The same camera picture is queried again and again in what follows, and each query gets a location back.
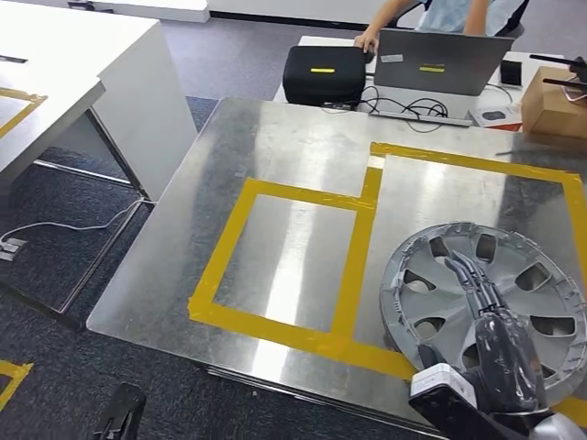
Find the white desk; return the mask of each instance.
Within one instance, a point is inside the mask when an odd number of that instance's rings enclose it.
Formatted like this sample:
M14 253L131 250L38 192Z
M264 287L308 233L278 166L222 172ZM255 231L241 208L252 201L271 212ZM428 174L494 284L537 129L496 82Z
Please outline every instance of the white desk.
M298 43L298 46L352 46L354 43L351 39L345 38L323 38L323 37L308 37L304 36ZM514 102L519 102L522 99L525 90L530 85L530 81L536 73L540 66L554 66L561 67L560 64L555 64L551 62L544 62L538 60L530 60L530 53L524 52L508 52L505 57L505 60L510 61L521 61L522 65L522 88L521 89L508 89L508 92L511 95ZM561 55L550 55L551 57L561 57ZM367 73L374 73L376 66L376 57L373 61L366 66ZM368 85L372 83L372 78L368 78ZM499 70L496 72L490 80L490 83L497 84L499 82ZM276 103L286 103L286 94L283 91L283 85L280 85L277 93L273 98L273 102ZM496 89L494 87L487 87L484 90L478 98L477 98L473 108L486 108L499 105L507 105L509 102L505 93L502 90Z
M197 135L157 20L2 1L0 17L0 55L48 76L99 78L106 92L93 110L153 200ZM102 157L97 144L83 119L53 143Z

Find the white cable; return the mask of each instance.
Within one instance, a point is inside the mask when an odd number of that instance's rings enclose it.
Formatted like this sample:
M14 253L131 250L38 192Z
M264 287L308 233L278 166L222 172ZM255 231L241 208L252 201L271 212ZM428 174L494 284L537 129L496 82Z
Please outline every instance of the white cable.
M20 226L17 227L16 229L13 229L12 231L8 231L3 236L0 236L0 245L5 244L4 241L5 238L7 238L8 236L11 236L12 234L14 234L16 232L23 231L25 229L30 229L31 227L37 227L37 226L56 226L56 227L65 227L66 229L71 229L73 231L91 231L95 229L106 229L107 227L112 225L114 223L115 220L120 217L121 215L125 214L131 209L132 209L135 204L157 204L156 202L151 202L148 200L135 200L133 203L131 203L128 208L120 211L119 213L115 215L114 217L111 218L110 222L104 224L104 225L98 225L98 226L84 226L84 227L78 227L78 226L72 226L72 225L63 225L61 223L55 223L55 222L41 222L41 223L33 223L32 225L25 225L25 226Z

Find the black case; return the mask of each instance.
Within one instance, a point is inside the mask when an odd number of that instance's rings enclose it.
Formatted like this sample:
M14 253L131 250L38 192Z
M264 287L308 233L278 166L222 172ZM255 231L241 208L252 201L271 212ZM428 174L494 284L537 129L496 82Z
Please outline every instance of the black case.
M365 80L365 56L354 47L296 46L289 50L283 71L283 89L291 104L357 105Z

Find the person's arm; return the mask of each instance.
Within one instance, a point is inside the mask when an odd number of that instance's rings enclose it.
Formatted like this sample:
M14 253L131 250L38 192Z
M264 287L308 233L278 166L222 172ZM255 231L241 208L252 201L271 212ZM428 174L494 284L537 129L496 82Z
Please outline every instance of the person's arm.
M465 35L485 35L489 3L489 0L471 0L462 33Z
M392 18L399 14L403 7L406 7L411 3L412 0L387 0L385 5L373 18L367 30L354 39L354 45L360 48L363 48L365 52L369 50L369 45L372 45L375 48L375 51L378 49L379 42L377 39L377 34L381 28L387 25Z

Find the person's hand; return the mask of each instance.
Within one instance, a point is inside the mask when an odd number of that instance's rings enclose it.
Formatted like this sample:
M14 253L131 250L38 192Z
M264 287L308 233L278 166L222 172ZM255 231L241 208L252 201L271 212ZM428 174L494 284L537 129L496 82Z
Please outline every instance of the person's hand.
M354 45L357 48L362 48L363 52L367 53L369 46L372 46L375 53L379 49L379 40L377 39L377 33L371 30L366 30L363 35L359 35L354 39Z

